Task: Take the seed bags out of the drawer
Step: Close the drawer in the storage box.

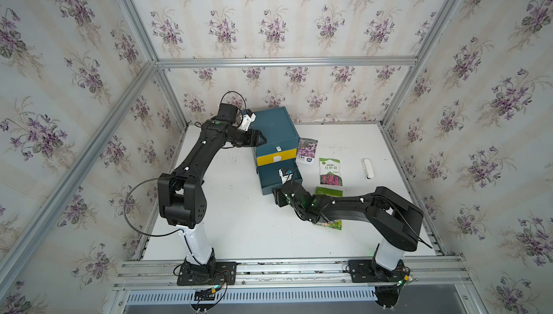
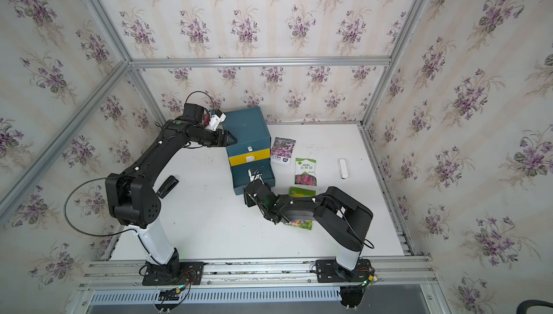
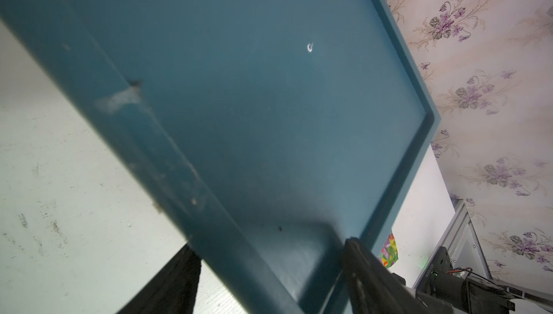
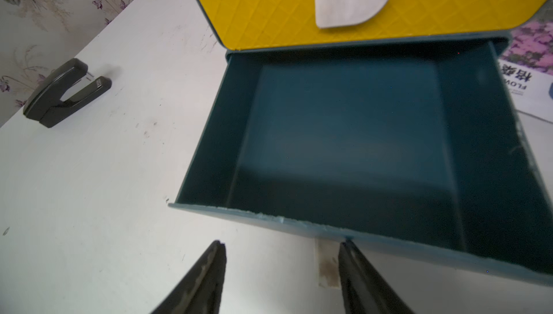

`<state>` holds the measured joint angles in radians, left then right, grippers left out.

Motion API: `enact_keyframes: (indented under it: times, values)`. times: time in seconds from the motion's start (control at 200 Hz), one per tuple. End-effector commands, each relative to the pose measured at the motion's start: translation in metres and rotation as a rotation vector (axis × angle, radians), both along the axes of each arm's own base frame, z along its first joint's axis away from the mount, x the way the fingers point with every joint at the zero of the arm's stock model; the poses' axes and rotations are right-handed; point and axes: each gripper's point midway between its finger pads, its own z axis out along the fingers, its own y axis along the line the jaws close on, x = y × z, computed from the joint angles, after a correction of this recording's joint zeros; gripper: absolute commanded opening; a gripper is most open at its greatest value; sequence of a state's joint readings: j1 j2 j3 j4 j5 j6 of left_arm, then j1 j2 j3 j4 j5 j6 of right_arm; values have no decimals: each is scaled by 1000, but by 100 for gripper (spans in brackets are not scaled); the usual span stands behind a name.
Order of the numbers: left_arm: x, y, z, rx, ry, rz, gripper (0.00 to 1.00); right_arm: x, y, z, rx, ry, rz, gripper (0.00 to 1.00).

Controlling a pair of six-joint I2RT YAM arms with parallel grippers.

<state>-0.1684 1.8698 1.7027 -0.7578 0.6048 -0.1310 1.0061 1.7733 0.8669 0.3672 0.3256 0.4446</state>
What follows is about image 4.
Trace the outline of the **purple flower seed bag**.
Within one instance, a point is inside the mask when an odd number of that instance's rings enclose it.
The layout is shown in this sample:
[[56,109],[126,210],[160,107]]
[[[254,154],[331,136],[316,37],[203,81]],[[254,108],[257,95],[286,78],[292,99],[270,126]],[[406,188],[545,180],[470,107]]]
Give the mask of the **purple flower seed bag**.
[[517,111],[552,122],[552,22],[533,20],[511,32],[498,62]]

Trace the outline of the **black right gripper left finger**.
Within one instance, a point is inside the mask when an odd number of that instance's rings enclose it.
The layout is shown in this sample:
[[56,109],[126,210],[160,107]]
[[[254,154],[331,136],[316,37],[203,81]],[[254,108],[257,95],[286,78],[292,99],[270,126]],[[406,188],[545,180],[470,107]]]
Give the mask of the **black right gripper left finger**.
[[219,313],[226,262],[226,246],[215,240],[154,313]]

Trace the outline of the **teal bottom drawer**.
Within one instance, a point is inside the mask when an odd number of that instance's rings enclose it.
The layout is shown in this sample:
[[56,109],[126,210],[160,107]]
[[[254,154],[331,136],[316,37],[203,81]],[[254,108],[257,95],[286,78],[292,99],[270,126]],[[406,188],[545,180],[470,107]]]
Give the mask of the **teal bottom drawer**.
[[504,36],[228,52],[174,207],[552,284]]

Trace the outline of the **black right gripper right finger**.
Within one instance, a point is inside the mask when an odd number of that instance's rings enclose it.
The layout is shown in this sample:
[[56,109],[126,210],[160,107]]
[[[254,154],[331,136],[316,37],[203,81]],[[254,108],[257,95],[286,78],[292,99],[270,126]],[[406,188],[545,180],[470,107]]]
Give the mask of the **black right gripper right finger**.
[[346,313],[413,314],[351,240],[340,243],[338,270]]

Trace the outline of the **yellow drawer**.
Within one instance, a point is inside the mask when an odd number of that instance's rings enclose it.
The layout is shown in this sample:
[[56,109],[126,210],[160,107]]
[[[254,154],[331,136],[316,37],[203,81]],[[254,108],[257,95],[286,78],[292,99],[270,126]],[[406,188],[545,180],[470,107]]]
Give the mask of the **yellow drawer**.
[[232,51],[511,29],[547,0],[198,0]]

